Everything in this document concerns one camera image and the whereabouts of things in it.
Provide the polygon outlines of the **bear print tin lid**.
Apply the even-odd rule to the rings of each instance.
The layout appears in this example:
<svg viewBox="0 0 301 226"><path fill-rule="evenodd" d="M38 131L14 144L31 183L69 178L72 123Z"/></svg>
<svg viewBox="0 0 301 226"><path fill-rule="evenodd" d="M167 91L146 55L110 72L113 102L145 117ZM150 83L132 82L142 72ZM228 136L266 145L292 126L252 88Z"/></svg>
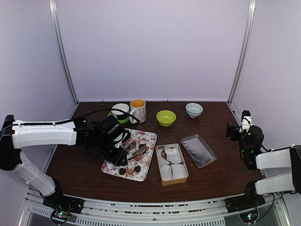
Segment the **bear print tin lid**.
<svg viewBox="0 0 301 226"><path fill-rule="evenodd" d="M217 155L199 134L182 138L181 144L198 168L203 168L217 160Z"/></svg>

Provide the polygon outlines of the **metal tongs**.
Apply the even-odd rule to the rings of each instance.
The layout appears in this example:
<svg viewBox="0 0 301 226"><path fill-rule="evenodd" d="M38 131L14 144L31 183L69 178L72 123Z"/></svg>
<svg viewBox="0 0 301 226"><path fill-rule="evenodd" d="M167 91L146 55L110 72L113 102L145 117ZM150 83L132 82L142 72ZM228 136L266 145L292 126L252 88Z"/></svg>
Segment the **metal tongs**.
<svg viewBox="0 0 301 226"><path fill-rule="evenodd" d="M127 155L127 160L131 160L135 158L137 155L144 153L146 150L147 150L147 146L145 145L141 145L137 147L136 149L134 149L133 153Z"/></svg>

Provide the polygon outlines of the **white round chocolate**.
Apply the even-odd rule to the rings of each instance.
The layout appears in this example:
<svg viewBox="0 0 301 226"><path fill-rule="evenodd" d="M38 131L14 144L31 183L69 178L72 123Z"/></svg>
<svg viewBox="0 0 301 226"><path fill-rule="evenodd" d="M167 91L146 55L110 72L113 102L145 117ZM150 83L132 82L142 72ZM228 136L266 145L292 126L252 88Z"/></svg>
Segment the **white round chocolate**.
<svg viewBox="0 0 301 226"><path fill-rule="evenodd" d="M142 157L142 162L147 162L150 158L148 156Z"/></svg>

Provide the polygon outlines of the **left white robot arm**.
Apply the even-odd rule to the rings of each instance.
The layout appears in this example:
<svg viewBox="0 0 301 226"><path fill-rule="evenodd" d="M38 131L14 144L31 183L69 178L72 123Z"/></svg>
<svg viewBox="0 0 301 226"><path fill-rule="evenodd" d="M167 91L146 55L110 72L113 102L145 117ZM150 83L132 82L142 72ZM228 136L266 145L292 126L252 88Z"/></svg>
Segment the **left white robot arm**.
<svg viewBox="0 0 301 226"><path fill-rule="evenodd" d="M129 130L114 116L103 121L78 117L65 121L24 122L8 115L0 131L0 168L16 173L44 198L49 197L57 209L63 209L68 200L59 183L41 172L22 153L22 148L40 145L81 146L87 153L121 166L127 162L126 151L121 145L130 137Z"/></svg>

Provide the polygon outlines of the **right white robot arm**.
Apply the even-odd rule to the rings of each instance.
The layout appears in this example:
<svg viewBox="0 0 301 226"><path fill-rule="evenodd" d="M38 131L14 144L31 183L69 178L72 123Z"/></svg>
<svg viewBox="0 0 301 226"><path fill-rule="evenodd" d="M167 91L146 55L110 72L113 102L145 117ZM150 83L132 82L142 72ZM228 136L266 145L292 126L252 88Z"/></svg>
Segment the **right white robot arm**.
<svg viewBox="0 0 301 226"><path fill-rule="evenodd" d="M249 170L259 170L263 178L246 185L241 204L250 208L266 194L301 192L301 146L266 150L264 134L255 125L227 123L226 137L239 144L240 157Z"/></svg>

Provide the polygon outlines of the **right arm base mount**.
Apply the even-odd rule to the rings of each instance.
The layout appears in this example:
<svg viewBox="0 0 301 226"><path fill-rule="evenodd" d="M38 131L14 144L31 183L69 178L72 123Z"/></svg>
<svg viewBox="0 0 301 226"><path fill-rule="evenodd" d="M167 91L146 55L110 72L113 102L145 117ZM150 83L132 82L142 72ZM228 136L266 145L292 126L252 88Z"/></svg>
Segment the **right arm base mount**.
<svg viewBox="0 0 301 226"><path fill-rule="evenodd" d="M256 208L265 204L265 199L262 195L244 194L240 196L230 197L224 200L228 213L243 211L251 208Z"/></svg>

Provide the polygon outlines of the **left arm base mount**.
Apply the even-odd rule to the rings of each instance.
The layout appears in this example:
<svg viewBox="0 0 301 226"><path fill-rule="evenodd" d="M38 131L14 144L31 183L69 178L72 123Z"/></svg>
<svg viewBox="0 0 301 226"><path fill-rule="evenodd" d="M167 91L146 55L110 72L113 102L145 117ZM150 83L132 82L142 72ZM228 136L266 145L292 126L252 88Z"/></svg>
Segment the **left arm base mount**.
<svg viewBox="0 0 301 226"><path fill-rule="evenodd" d="M43 197L43 205L66 213L80 214L83 209L84 200L81 198L66 196L64 194L52 194L50 196Z"/></svg>

